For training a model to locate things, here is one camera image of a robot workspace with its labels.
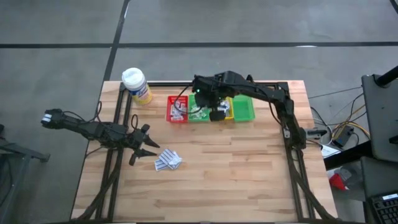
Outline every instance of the concrete floor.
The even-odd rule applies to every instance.
[[[0,44],[111,43],[122,4],[123,0],[0,0]],[[393,41],[398,38],[397,22],[388,0],[137,0],[129,4],[121,42]],[[308,95],[315,96],[360,86],[361,75],[388,71],[397,65],[397,51],[398,47],[119,49],[110,80],[120,80],[129,67],[141,68],[148,80],[191,80],[193,74],[233,70],[257,80],[305,80]],[[50,108],[92,117],[109,53],[110,49],[0,49],[4,135],[21,146],[51,153],[47,164],[32,161],[12,223],[69,219],[87,141],[69,131],[42,128],[40,120]],[[360,93],[358,89],[310,102],[329,121]],[[330,122],[348,114],[346,108]],[[367,127],[365,117],[358,123]],[[339,217],[363,221],[356,202],[340,194],[335,200]]]

